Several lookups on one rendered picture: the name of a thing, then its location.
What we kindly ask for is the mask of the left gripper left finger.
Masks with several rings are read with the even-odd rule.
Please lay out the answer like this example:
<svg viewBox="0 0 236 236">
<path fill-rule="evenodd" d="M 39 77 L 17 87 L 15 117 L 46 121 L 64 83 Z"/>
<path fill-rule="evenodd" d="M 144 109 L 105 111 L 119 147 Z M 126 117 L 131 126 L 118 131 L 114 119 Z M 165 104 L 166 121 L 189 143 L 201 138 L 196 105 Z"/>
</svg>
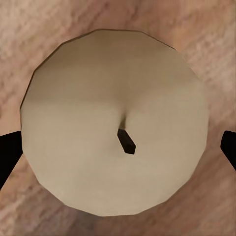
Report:
<svg viewBox="0 0 236 236">
<path fill-rule="evenodd" d="M 22 155 L 22 136 L 20 131 L 0 136 L 0 190 Z"/>
</svg>

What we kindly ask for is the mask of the pillar candle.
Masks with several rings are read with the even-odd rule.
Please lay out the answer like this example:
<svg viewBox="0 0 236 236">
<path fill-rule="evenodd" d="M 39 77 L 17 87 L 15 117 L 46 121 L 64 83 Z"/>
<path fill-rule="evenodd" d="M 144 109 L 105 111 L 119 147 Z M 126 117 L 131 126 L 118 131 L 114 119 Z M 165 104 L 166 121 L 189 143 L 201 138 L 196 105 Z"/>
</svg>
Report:
<svg viewBox="0 0 236 236">
<path fill-rule="evenodd" d="M 20 106 L 22 151 L 66 206 L 134 215 L 167 201 L 207 145 L 200 78 L 140 30 L 96 29 L 61 43 Z"/>
</svg>

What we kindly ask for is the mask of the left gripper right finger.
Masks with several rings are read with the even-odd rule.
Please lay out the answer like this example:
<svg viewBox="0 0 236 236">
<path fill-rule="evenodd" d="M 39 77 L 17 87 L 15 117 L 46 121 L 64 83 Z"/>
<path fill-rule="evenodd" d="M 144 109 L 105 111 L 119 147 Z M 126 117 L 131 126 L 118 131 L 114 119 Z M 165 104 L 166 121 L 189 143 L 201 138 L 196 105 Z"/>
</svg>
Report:
<svg viewBox="0 0 236 236">
<path fill-rule="evenodd" d="M 220 148 L 236 170 L 236 133 L 224 131 Z"/>
</svg>

